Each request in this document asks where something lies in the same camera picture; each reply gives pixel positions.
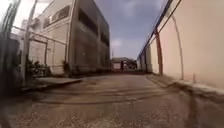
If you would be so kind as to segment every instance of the alley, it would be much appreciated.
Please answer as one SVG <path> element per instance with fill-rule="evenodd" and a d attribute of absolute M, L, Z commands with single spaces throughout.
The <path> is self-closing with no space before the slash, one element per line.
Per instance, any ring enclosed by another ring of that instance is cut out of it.
<path fill-rule="evenodd" d="M 13 128 L 221 128 L 220 105 L 144 75 L 108 75 L 2 102 Z"/>

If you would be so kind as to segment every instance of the chain-link fence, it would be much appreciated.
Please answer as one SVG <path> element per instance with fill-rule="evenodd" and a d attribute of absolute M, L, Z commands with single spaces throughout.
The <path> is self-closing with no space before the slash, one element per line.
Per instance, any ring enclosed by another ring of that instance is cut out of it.
<path fill-rule="evenodd" d="M 20 53 L 23 51 L 24 30 L 13 27 L 16 34 L 12 38 L 20 42 Z M 62 74 L 63 61 L 66 59 L 67 45 L 52 38 L 31 32 L 29 38 L 28 65 L 35 68 L 35 77 L 47 76 L 49 73 Z"/>

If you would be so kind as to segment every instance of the asphalt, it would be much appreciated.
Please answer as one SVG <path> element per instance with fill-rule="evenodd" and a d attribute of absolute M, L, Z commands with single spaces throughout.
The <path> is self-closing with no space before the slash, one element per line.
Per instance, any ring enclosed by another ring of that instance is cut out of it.
<path fill-rule="evenodd" d="M 144 75 L 89 77 L 82 83 L 7 99 L 1 105 L 12 128 L 224 126 L 223 103 L 160 86 Z"/>

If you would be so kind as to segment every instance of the building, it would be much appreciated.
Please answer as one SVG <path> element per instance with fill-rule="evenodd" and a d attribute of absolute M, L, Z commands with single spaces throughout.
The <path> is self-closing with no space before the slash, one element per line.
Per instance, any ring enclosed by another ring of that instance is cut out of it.
<path fill-rule="evenodd" d="M 224 2 L 168 0 L 157 21 L 163 74 L 224 88 Z M 160 73 L 158 40 L 152 33 L 138 56 L 144 71 Z"/>
<path fill-rule="evenodd" d="M 136 69 L 137 68 L 137 62 L 133 59 L 126 58 L 126 57 L 117 57 L 112 58 L 111 64 L 112 69 L 114 71 L 121 71 L 121 70 L 130 70 L 130 69 Z"/>
<path fill-rule="evenodd" d="M 109 25 L 93 0 L 54 0 L 34 19 L 32 31 L 53 39 L 46 46 L 30 43 L 30 56 L 43 59 L 47 50 L 53 73 L 63 72 L 63 61 L 74 74 L 110 69 Z"/>

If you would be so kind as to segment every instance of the utility pole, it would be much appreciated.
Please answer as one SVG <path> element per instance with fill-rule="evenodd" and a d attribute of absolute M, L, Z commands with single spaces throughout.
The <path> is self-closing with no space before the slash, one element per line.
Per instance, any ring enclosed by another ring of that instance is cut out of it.
<path fill-rule="evenodd" d="M 27 21 L 27 26 L 26 26 L 26 30 L 25 30 L 25 35 L 24 35 L 24 44 L 23 44 L 23 51 L 22 51 L 22 62 L 21 62 L 21 72 L 22 72 L 22 77 L 23 77 L 23 81 L 25 83 L 26 81 L 26 64 L 27 64 L 27 59 L 29 57 L 29 48 L 30 48 L 30 41 L 29 41 L 29 37 L 30 37 L 30 25 L 32 23 L 33 20 L 33 16 L 35 13 L 35 9 L 36 9 L 36 5 L 37 5 L 38 0 L 35 0 L 33 7 L 30 11 L 30 15 Z"/>

